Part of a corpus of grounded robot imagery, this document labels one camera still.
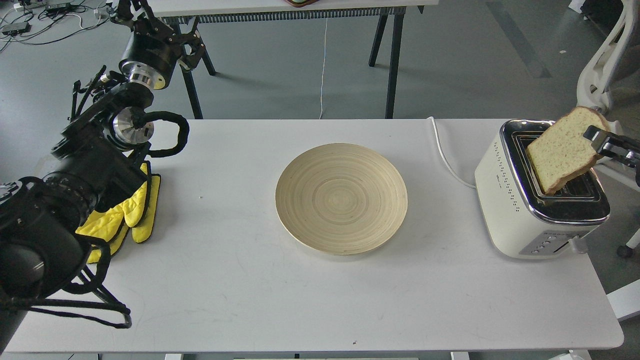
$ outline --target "power strip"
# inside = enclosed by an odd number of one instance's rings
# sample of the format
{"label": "power strip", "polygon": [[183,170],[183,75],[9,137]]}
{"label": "power strip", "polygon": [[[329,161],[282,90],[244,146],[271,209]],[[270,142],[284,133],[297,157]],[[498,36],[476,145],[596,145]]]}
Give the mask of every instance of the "power strip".
{"label": "power strip", "polygon": [[52,13],[52,12],[57,13],[62,10],[69,9],[70,7],[71,7],[71,3],[49,4],[45,6],[44,11],[46,13]]}
{"label": "power strip", "polygon": [[21,12],[21,11],[24,11],[24,10],[41,8],[41,7],[45,6],[46,4],[47,4],[47,0],[33,1],[31,4],[26,5],[26,6],[22,6],[20,3],[15,3],[15,4],[13,4],[13,8],[16,9],[16,11]]}
{"label": "power strip", "polygon": [[29,30],[31,30],[31,25],[26,21],[5,25],[0,29],[3,35],[11,35],[13,37],[18,34],[28,33]]}

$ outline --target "concrete floor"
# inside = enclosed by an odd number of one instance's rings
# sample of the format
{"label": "concrete floor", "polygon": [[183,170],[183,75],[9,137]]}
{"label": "concrete floor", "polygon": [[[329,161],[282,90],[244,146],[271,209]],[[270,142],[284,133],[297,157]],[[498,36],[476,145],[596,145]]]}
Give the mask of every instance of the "concrete floor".
{"label": "concrete floor", "polygon": [[[90,6],[99,3],[86,2]],[[0,3],[0,14],[4,15],[10,5]],[[557,119],[570,111],[576,103],[578,76],[604,36],[567,5],[568,1],[555,0],[441,0],[438,6],[427,7],[424,14],[409,8],[404,21],[395,118]],[[83,18],[85,27],[95,23],[90,13]],[[325,26],[323,118],[383,117],[390,24],[378,64],[370,68],[367,60],[376,22],[374,17],[362,17],[201,25],[202,37],[220,72],[215,78],[209,77],[202,64],[193,72],[204,117],[318,118]],[[77,29],[78,19],[70,17],[37,39],[53,40]],[[55,44],[10,44],[0,53],[0,182],[37,172],[67,123],[72,83],[76,79],[87,82],[102,64],[115,69],[128,38],[126,27],[105,24]],[[151,111],[192,116],[179,72],[169,88],[154,95]],[[621,186],[605,176],[602,181],[605,190]],[[637,230],[640,193],[628,189],[609,201],[612,220],[598,229],[590,243],[591,259],[607,293],[640,278],[637,256],[620,259],[614,253]],[[592,351],[593,359],[640,357],[640,320],[632,318],[621,324],[625,344]],[[470,357],[547,359],[560,352],[481,352]],[[0,359],[53,360],[69,356],[3,354]],[[238,354],[197,354],[192,358],[222,360],[233,356]],[[391,356],[449,358],[447,352]],[[161,354],[103,357],[162,358]],[[74,359],[95,359],[95,354],[76,354]]]}

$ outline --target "white toaster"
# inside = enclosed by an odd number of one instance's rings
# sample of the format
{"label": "white toaster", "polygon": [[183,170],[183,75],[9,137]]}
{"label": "white toaster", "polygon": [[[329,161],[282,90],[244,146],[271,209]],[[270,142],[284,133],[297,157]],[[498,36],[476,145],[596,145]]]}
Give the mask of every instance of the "white toaster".
{"label": "white toaster", "polygon": [[609,217],[609,202],[593,172],[542,194],[525,149],[552,122],[510,120],[476,168],[476,188],[491,240],[505,255],[550,259],[580,243]]}

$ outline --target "white table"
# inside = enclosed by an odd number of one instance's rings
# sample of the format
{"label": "white table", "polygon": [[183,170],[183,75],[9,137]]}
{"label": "white table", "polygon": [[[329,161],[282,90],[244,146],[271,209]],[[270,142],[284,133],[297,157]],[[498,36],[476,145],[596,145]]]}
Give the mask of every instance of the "white table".
{"label": "white table", "polygon": [[[438,120],[467,181],[500,119]],[[158,126],[154,146],[172,145]],[[310,249],[278,220],[278,177],[300,153],[349,142],[387,157],[409,208],[370,253]],[[30,313],[10,352],[339,352],[611,348],[623,334],[588,255],[507,258],[474,190],[451,177],[427,120],[193,120],[162,174],[157,224],[127,240],[106,286],[133,327]]]}
{"label": "white table", "polygon": [[148,0],[157,17],[435,5],[438,0],[318,0],[295,8],[284,0]]}
{"label": "white table", "polygon": [[[397,71],[400,58],[400,45],[404,13],[407,6],[418,6],[420,11],[425,5],[436,5],[438,0],[319,0],[316,3],[295,8],[284,0],[149,0],[156,17],[162,18],[176,33],[180,33],[180,24],[187,24],[194,16],[200,22],[245,22],[265,20],[323,19],[329,17],[380,16],[374,36],[369,66],[376,64],[380,43],[384,34],[387,17],[394,16],[389,61],[389,79],[387,84],[387,105],[385,118],[394,114],[396,99]],[[203,62],[212,76],[216,69],[205,53]],[[200,101],[190,72],[183,72],[191,109],[196,119],[202,119]]]}

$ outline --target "white power cord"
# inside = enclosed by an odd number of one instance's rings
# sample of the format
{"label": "white power cord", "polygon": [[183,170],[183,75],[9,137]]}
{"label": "white power cord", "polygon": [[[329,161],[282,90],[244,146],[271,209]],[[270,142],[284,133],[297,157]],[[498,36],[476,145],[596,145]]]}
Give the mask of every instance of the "white power cord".
{"label": "white power cord", "polygon": [[324,24],[324,58],[322,60],[322,80],[320,82],[320,117],[318,117],[318,119],[321,119],[324,113],[324,108],[322,103],[322,91],[324,87],[324,65],[326,63],[326,30],[328,27],[329,27],[329,18],[326,19],[326,22]]}
{"label": "white power cord", "polygon": [[453,171],[453,169],[451,168],[451,165],[449,165],[449,162],[447,161],[447,158],[444,156],[444,152],[442,151],[442,146],[440,145],[440,136],[438,135],[438,128],[436,127],[436,120],[433,117],[430,117],[429,119],[431,119],[431,124],[433,125],[433,133],[436,136],[436,145],[438,146],[438,152],[440,153],[440,157],[442,158],[442,161],[444,161],[444,165],[446,165],[447,169],[449,169],[449,172],[451,173],[451,175],[453,175],[453,177],[456,178],[456,180],[458,180],[459,182],[462,183],[462,185],[471,188],[471,189],[475,189],[476,186],[475,185],[471,185],[468,182],[462,180],[460,178],[460,176],[458,176],[456,174],[455,171]]}

